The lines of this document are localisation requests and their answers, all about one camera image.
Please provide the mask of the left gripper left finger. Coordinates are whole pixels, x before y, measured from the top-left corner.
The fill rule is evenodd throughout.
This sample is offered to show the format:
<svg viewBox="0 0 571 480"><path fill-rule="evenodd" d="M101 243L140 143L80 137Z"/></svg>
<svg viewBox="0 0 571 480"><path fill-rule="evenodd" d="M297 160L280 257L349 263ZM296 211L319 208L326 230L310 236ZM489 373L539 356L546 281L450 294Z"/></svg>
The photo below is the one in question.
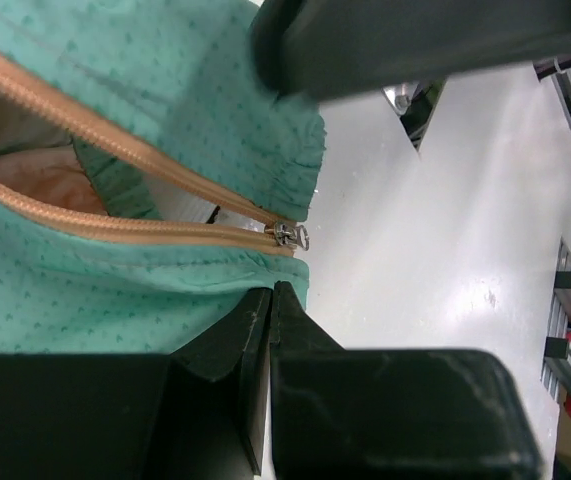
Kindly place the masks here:
<svg viewBox="0 0 571 480"><path fill-rule="evenodd" d="M170 354L0 354L0 479L251 479L272 293Z"/></svg>

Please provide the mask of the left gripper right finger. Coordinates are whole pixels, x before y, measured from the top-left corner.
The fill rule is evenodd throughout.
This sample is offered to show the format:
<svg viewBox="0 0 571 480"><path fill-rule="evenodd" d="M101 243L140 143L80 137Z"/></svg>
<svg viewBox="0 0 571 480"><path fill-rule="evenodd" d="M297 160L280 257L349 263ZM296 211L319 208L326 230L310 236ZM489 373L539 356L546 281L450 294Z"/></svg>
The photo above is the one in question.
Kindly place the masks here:
<svg viewBox="0 0 571 480"><path fill-rule="evenodd" d="M275 286L271 458L279 479L539 479L516 383L474 349L350 350Z"/></svg>

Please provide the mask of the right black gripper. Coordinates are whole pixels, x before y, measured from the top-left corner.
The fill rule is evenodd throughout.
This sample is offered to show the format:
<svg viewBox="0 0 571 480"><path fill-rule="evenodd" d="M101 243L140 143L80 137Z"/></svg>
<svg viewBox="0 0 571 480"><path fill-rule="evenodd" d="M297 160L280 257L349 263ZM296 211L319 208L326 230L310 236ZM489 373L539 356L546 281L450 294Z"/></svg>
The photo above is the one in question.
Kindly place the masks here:
<svg viewBox="0 0 571 480"><path fill-rule="evenodd" d="M322 103L571 55L571 1L266 1L250 45L267 89Z"/></svg>

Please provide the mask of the silver zipper slider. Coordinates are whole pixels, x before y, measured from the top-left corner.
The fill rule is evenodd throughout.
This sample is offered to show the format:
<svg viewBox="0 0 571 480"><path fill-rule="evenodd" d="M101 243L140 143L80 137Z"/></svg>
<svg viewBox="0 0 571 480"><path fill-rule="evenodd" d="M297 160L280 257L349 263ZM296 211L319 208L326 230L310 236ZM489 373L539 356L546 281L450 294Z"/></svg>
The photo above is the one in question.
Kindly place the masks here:
<svg viewBox="0 0 571 480"><path fill-rule="evenodd" d="M272 226L266 226L264 232L273 237L281 247L303 251L308 251L310 248L309 233L304 225L275 222Z"/></svg>

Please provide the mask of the orange and teal jacket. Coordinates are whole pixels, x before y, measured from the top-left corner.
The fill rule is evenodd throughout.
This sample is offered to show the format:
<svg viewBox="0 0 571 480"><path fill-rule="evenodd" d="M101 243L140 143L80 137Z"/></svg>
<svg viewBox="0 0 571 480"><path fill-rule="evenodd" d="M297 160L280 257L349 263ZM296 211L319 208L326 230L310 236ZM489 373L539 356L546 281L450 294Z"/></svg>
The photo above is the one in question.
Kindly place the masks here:
<svg viewBox="0 0 571 480"><path fill-rule="evenodd" d="M0 353L171 352L309 289L318 110L255 73L256 1L0 1Z"/></svg>

